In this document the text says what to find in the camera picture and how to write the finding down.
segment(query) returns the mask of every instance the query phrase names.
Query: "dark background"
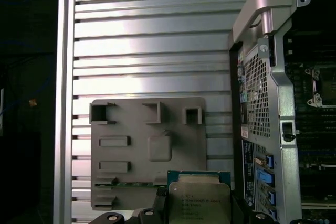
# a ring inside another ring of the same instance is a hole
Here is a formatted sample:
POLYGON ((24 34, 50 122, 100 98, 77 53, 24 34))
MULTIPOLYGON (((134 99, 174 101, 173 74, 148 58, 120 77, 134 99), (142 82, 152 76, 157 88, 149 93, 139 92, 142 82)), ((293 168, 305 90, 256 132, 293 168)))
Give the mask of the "dark background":
POLYGON ((0 0, 5 223, 52 223, 57 9, 58 0, 0 0))

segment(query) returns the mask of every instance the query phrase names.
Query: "screw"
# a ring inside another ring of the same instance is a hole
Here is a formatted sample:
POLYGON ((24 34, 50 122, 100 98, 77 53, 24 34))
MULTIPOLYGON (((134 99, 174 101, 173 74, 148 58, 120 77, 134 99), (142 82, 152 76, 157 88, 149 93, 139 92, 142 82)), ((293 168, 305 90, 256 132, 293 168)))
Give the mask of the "screw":
POLYGON ((268 50, 268 46, 266 46, 265 44, 262 44, 259 49, 262 51, 262 52, 266 52, 268 50))
POLYGON ((108 217, 108 220, 116 220, 117 218, 118 218, 117 216, 112 215, 108 217))
POLYGON ((257 214, 256 215, 258 219, 264 220, 266 218, 266 215, 264 214, 257 214))

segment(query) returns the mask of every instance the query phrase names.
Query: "blue latch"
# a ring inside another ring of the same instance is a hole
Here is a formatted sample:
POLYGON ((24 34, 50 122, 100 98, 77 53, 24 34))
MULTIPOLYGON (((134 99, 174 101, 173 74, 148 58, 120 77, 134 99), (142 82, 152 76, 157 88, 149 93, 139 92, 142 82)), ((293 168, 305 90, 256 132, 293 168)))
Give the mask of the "blue latch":
POLYGON ((274 158, 272 155, 266 155, 266 165, 271 169, 274 168, 274 158))
POLYGON ((268 192, 268 200, 271 203, 272 206, 276 205, 276 199, 275 199, 275 192, 269 191, 268 192))
POLYGON ((260 179, 262 182, 265 182, 267 184, 271 185, 274 182, 273 174, 270 174, 264 170, 257 169, 257 176, 258 176, 258 179, 260 179))
POLYGON ((269 213, 272 215, 272 217, 276 220, 278 218, 277 211, 276 210, 269 210, 269 213))

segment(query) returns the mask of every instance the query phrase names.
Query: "white label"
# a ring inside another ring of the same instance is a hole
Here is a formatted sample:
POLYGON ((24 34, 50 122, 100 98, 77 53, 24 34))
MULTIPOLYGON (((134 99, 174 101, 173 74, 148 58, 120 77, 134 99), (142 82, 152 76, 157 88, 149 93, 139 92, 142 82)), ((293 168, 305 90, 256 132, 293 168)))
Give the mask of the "white label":
POLYGON ((248 128, 247 127, 244 127, 244 126, 241 127, 241 136, 243 138, 248 139, 248 128))

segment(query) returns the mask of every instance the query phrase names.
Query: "gray plastic mount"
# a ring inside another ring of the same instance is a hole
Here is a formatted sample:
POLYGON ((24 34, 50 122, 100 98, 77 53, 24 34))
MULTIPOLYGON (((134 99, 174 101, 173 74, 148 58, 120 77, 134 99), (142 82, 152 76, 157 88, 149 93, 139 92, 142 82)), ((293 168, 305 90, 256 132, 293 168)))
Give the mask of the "gray plastic mount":
POLYGON ((93 101, 93 209, 151 208, 168 170, 206 170, 204 111, 203 98, 93 101))

